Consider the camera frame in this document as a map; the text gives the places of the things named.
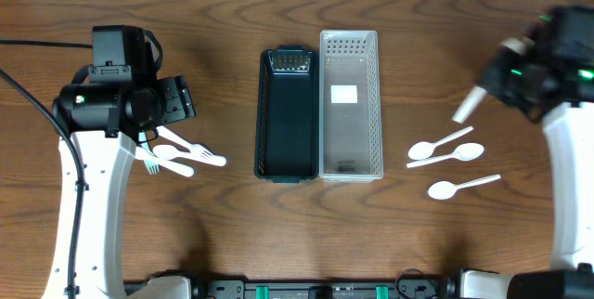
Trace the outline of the white plastic spoon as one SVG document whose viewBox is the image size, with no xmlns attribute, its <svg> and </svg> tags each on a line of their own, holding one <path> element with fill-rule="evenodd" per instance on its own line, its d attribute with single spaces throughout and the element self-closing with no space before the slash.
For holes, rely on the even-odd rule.
<svg viewBox="0 0 594 299">
<path fill-rule="evenodd" d="M 449 181 L 438 181 L 428 188 L 427 193 L 432 199 L 444 201 L 451 199 L 460 189 L 480 186 L 493 181 L 497 181 L 500 178 L 501 175 L 490 175 L 461 184 L 453 184 Z"/>
<path fill-rule="evenodd" d="M 409 151 L 407 153 L 408 158 L 411 160 L 427 159 L 433 155 L 433 152 L 437 147 L 444 145 L 445 143 L 448 143 L 450 141 L 453 141 L 457 138 L 463 137 L 463 136 L 469 134 L 473 130 L 474 130 L 474 128 L 472 126 L 468 126 L 468 127 L 465 127 L 465 128 L 463 128 L 449 136 L 445 136 L 444 138 L 442 138 L 438 141 L 435 141 L 435 142 L 420 141 L 420 142 L 414 144 L 409 149 Z"/>
<path fill-rule="evenodd" d="M 463 99 L 454 113 L 452 120 L 463 124 L 475 111 L 486 95 L 497 95 L 502 92 L 504 73 L 524 55 L 526 45 L 516 38 L 503 40 L 496 55 L 479 75 L 474 87 Z"/>
<path fill-rule="evenodd" d="M 439 163 L 441 161 L 455 159 L 463 162 L 468 162 L 477 159 L 484 153 L 484 146 L 478 143 L 465 143 L 459 145 L 455 150 L 447 155 L 431 157 L 428 159 L 418 160 L 407 164 L 407 168 L 421 167 L 428 164 Z"/>
</svg>

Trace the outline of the black plastic basket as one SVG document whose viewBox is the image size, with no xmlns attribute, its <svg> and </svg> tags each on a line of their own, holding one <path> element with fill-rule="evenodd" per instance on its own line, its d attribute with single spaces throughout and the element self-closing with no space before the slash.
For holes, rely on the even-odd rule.
<svg viewBox="0 0 594 299">
<path fill-rule="evenodd" d="M 318 58 L 301 45 L 260 56 L 254 175 L 297 184 L 318 175 Z"/>
</svg>

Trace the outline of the clear plastic basket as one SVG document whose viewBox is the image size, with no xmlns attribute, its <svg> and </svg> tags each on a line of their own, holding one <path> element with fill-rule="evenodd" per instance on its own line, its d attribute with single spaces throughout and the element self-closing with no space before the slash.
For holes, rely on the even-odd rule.
<svg viewBox="0 0 594 299">
<path fill-rule="evenodd" d="M 319 55 L 319 176 L 326 182 L 383 178 L 378 34 L 324 30 Z M 356 104 L 332 104 L 332 85 L 356 85 Z"/>
</svg>

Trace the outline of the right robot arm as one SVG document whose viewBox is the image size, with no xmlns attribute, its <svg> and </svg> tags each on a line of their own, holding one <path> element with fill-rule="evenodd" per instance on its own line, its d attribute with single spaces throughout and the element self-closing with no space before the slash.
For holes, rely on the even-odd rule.
<svg viewBox="0 0 594 299">
<path fill-rule="evenodd" d="M 508 38 L 453 116 L 464 123 L 490 94 L 540 124 L 552 174 L 549 270 L 506 276 L 465 269 L 442 298 L 590 298 L 593 295 L 593 10 L 555 6 L 521 39 Z"/>
</svg>

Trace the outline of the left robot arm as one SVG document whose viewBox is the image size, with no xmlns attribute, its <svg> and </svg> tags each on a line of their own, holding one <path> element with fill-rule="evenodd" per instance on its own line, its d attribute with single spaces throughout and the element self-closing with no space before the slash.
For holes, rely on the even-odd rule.
<svg viewBox="0 0 594 299">
<path fill-rule="evenodd" d="M 123 216 L 133 162 L 194 174 L 142 147 L 142 133 L 195 115 L 185 78 L 158 78 L 163 53 L 154 34 L 136 26 L 96 26 L 92 50 L 92 63 L 52 105 L 62 188 L 46 298 L 126 297 Z"/>
</svg>

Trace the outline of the white plastic fork middle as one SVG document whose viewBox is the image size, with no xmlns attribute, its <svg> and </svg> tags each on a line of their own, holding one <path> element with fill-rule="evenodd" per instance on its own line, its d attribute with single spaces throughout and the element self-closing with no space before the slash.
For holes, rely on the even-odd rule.
<svg viewBox="0 0 594 299">
<path fill-rule="evenodd" d="M 172 145 L 158 145 L 152 151 L 157 157 L 165 160 L 183 158 L 214 166 L 225 166 L 227 164 L 227 159 L 224 156 L 212 154 L 202 146 L 199 146 L 198 150 L 182 151 Z"/>
</svg>

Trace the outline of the white plastic fork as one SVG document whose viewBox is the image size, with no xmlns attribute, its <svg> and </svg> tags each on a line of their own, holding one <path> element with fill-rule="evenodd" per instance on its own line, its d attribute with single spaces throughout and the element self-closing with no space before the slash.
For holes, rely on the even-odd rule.
<svg viewBox="0 0 594 299">
<path fill-rule="evenodd" d="M 192 144 L 189 141 L 185 140 L 169 128 L 165 126 L 158 126 L 157 132 L 160 137 L 164 137 L 169 141 L 174 142 L 175 144 L 182 146 L 183 148 L 187 149 L 191 154 L 192 158 L 196 161 L 201 161 L 204 163 L 213 163 L 214 162 L 214 155 L 207 149 L 205 149 L 200 144 Z"/>
<path fill-rule="evenodd" d="M 158 145 L 152 151 L 157 157 L 165 160 L 183 158 L 214 166 L 225 166 L 227 164 L 227 159 L 224 156 L 212 154 L 202 146 L 199 146 L 198 150 L 182 151 L 172 145 Z"/>
<path fill-rule="evenodd" d="M 149 155 L 147 154 L 147 152 L 142 149 L 141 147 L 136 147 L 136 159 L 137 160 L 142 160 L 144 161 Z M 188 165 L 179 163 L 179 162 L 173 162 L 173 161 L 169 161 L 169 160 L 164 160 L 161 159 L 159 157 L 154 156 L 152 158 L 152 161 L 154 161 L 155 163 L 157 163 L 160 166 L 165 167 L 166 169 L 173 171 L 181 176 L 185 176 L 185 177 L 192 177 L 195 173 L 194 169 Z"/>
</svg>

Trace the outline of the white plastic fork top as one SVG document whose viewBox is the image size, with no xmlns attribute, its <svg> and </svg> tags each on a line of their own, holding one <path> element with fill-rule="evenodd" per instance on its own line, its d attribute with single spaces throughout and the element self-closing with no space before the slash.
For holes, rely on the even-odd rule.
<svg viewBox="0 0 594 299">
<path fill-rule="evenodd" d="M 169 141 L 174 142 L 175 144 L 182 146 L 183 148 L 187 149 L 191 154 L 192 158 L 196 161 L 201 161 L 204 163 L 213 163 L 214 162 L 214 155 L 207 149 L 205 149 L 200 144 L 192 144 L 189 141 L 185 140 L 169 128 L 165 126 L 158 126 L 157 132 L 160 137 L 164 137 Z"/>
</svg>

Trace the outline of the white plastic fork left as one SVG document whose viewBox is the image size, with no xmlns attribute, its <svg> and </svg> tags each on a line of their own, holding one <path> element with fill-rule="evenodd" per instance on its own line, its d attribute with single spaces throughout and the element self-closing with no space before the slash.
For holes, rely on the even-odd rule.
<svg viewBox="0 0 594 299">
<path fill-rule="evenodd" d="M 149 155 L 147 154 L 147 152 L 142 149 L 141 147 L 136 147 L 136 159 L 137 160 L 142 160 L 144 161 Z M 194 169 L 188 165 L 179 163 L 179 162 L 173 162 L 173 161 L 169 161 L 169 160 L 164 160 L 161 159 L 159 157 L 154 156 L 152 158 L 152 161 L 154 161 L 155 163 L 157 163 L 160 166 L 165 167 L 166 169 L 173 171 L 181 176 L 185 176 L 185 177 L 192 177 L 195 173 Z"/>
</svg>

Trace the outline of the white label in basket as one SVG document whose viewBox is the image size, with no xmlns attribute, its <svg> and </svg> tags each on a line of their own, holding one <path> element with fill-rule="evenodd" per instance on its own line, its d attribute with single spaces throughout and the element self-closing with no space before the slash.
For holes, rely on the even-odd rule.
<svg viewBox="0 0 594 299">
<path fill-rule="evenodd" d="M 332 104 L 356 104 L 358 102 L 356 85 L 332 85 L 330 87 Z"/>
</svg>

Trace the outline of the black mounting rail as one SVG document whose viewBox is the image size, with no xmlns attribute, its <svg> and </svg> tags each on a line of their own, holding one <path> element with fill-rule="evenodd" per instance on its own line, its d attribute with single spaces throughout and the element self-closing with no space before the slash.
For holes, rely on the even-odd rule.
<svg viewBox="0 0 594 299">
<path fill-rule="evenodd" d="M 203 299 L 431 299 L 440 294 L 435 279 L 354 282 L 257 282 L 193 279 L 188 298 Z"/>
</svg>

